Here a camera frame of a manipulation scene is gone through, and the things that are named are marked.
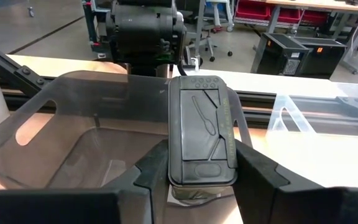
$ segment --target transparent plastic bin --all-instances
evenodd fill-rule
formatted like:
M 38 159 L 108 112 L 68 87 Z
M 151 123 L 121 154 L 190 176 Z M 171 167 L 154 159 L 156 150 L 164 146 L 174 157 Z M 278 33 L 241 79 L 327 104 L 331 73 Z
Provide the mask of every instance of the transparent plastic bin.
M 358 85 L 335 87 L 343 95 L 278 94 L 262 153 L 324 187 L 358 187 Z

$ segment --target computer case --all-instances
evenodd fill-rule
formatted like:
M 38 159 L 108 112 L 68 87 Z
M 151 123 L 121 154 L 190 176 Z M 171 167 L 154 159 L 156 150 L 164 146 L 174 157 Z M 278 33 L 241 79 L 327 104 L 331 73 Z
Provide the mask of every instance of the computer case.
M 329 79 L 341 61 L 346 46 L 332 39 L 294 37 L 309 49 L 299 77 Z
M 309 49 L 285 34 L 260 37 L 251 73 L 296 76 Z

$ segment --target concrete floor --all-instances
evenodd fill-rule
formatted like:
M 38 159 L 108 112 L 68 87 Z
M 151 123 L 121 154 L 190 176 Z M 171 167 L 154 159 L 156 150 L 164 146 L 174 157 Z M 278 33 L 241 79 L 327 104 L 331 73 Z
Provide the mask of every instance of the concrete floor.
M 80 0 L 19 2 L 21 3 L 0 8 L 0 50 L 6 54 L 83 16 Z M 28 16 L 27 6 L 34 8 L 34 18 Z M 205 52 L 202 47 L 200 54 L 204 59 L 204 69 L 250 71 L 255 56 L 252 46 L 259 43 L 259 37 L 254 31 L 238 25 L 232 33 L 220 32 L 212 36 L 214 43 L 219 46 L 214 49 L 216 60 L 210 62 L 209 52 Z M 227 56 L 229 50 L 233 51 L 232 57 Z M 84 18 L 16 54 L 82 60 L 96 58 L 88 45 Z M 358 66 L 358 52 L 355 55 L 353 61 Z M 338 66 L 331 80 L 358 83 L 358 75 Z

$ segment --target desk leg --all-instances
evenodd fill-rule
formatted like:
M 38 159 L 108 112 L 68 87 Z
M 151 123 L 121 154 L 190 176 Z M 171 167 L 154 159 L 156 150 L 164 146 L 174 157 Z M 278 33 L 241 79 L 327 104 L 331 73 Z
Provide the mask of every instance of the desk leg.
M 280 15 L 280 6 L 275 6 L 273 13 L 272 13 L 272 17 L 270 18 L 270 21 L 268 22 L 268 26 L 267 26 L 267 30 L 266 32 L 268 32 L 269 34 L 274 33 L 274 28 L 277 25 L 277 19 L 278 19 L 278 15 Z M 253 50 L 256 50 L 257 47 L 256 45 L 254 45 L 252 47 Z
M 342 32 L 343 28 L 346 25 L 346 22 L 349 20 L 349 17 L 351 15 L 349 13 L 344 13 L 342 16 L 341 21 L 339 22 L 338 26 L 336 27 L 336 30 L 333 35 L 333 39 L 336 40 L 339 37 L 339 34 Z
M 354 34 L 352 34 L 352 35 L 354 35 L 353 44 L 352 44 L 352 38 L 350 38 L 350 40 L 347 43 L 347 50 L 345 51 L 345 53 L 342 57 L 341 65 L 355 75 L 358 73 L 358 68 L 351 65 L 351 63 L 349 61 L 353 56 L 352 53 L 356 52 L 356 48 L 358 46 L 358 29 L 355 30 Z
M 200 1 L 200 6 L 198 9 L 198 18 L 197 18 L 197 32 L 196 32 L 196 45 L 195 45 L 195 57 L 200 61 L 200 41 L 203 31 L 204 23 L 204 9 L 205 9 L 205 0 Z

